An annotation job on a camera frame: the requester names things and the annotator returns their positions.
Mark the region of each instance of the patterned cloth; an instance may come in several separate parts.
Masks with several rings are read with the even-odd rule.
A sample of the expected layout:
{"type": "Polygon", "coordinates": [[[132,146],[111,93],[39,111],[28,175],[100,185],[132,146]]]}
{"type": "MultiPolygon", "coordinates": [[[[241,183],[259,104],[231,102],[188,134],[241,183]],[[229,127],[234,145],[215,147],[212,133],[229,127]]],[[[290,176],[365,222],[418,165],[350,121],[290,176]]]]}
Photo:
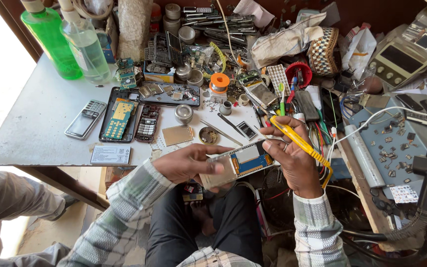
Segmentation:
{"type": "MultiPolygon", "coordinates": [[[[107,191],[111,206],[92,223],[57,266],[121,266],[135,245],[153,203],[175,186],[146,160],[107,191]]],[[[349,266],[338,237],[342,225],[332,215],[326,195],[307,200],[294,195],[296,254],[299,265],[349,266]]],[[[246,258],[206,247],[178,266],[258,267],[246,258]]]]}

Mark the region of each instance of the blue circuit board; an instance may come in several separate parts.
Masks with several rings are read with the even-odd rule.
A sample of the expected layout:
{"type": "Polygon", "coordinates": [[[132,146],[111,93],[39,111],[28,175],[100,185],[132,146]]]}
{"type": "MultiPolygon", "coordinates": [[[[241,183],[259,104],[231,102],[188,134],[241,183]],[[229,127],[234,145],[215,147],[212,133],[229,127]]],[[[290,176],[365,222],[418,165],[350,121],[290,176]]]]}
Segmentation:
{"type": "MultiPolygon", "coordinates": [[[[266,162],[265,156],[266,156],[266,154],[260,155],[257,158],[254,158],[252,160],[249,160],[249,161],[246,161],[246,162],[243,162],[243,163],[238,163],[238,173],[237,173],[237,175],[243,175],[243,174],[252,172],[255,169],[259,169],[259,168],[263,168],[263,167],[268,166],[268,164],[266,162]]],[[[231,157],[232,160],[235,159],[236,162],[238,162],[236,154],[232,154],[232,155],[230,155],[230,157],[231,157]]]]}
{"type": "Polygon", "coordinates": [[[126,90],[136,87],[136,74],[134,73],[134,62],[131,58],[125,58],[118,61],[120,72],[120,90],[126,90]]]}

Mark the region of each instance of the clear plastic bottle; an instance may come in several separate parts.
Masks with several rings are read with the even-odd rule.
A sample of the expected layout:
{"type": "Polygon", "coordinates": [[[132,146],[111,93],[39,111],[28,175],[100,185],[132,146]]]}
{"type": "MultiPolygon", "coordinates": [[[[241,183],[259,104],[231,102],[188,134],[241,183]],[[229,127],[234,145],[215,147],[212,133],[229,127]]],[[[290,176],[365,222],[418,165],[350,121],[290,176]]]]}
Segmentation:
{"type": "Polygon", "coordinates": [[[85,79],[92,84],[108,83],[112,76],[100,46],[95,28],[80,18],[70,0],[59,0],[64,20],[60,31],[67,39],[85,79]]]}
{"type": "Polygon", "coordinates": [[[40,0],[22,0],[27,11],[21,21],[49,57],[58,74],[67,80],[75,80],[82,72],[75,61],[67,40],[60,33],[62,19],[53,9],[46,8],[40,0]]]}

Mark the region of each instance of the table surface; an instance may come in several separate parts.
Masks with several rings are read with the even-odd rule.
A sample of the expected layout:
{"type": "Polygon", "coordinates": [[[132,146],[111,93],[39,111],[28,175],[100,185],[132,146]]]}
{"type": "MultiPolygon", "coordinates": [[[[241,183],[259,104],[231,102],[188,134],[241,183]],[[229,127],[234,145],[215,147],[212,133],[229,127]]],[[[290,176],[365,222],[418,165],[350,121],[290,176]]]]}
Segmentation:
{"type": "MultiPolygon", "coordinates": [[[[116,67],[110,64],[113,73],[116,67]]],[[[31,77],[21,91],[14,106],[0,128],[0,165],[22,166],[92,166],[90,159],[96,145],[131,146],[130,165],[139,165],[151,157],[153,150],[162,150],[162,155],[172,152],[191,143],[201,143],[199,130],[205,127],[200,122],[204,119],[230,135],[243,145],[253,143],[263,136],[254,125],[259,126],[255,112],[251,106],[232,108],[232,114],[227,118],[235,125],[246,121],[258,134],[251,141],[241,136],[231,126],[217,116],[219,105],[214,111],[203,103],[194,110],[194,117],[189,126],[193,129],[193,140],[177,145],[165,146],[162,129],[180,125],[174,117],[174,107],[162,107],[157,124],[156,140],[153,143],[102,143],[98,140],[103,118],[100,118],[90,134],[84,140],[68,137],[64,134],[68,125],[78,115],[80,110],[91,99],[108,102],[112,87],[119,86],[112,82],[103,88],[87,82],[84,78],[69,81],[60,77],[44,54],[31,77]]],[[[233,148],[240,147],[224,136],[219,137],[217,145],[233,148]]]]}

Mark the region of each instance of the green plastic bottle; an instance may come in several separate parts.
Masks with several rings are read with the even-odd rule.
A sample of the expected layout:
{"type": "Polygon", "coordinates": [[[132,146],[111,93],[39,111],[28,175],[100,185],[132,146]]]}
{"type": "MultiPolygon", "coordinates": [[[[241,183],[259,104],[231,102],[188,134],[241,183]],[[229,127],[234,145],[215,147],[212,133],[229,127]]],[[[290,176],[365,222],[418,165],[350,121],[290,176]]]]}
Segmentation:
{"type": "Polygon", "coordinates": [[[26,8],[21,20],[39,42],[59,75],[67,80],[75,80],[83,74],[67,40],[60,32],[62,19],[53,9],[46,8],[40,0],[21,0],[26,8]]]}

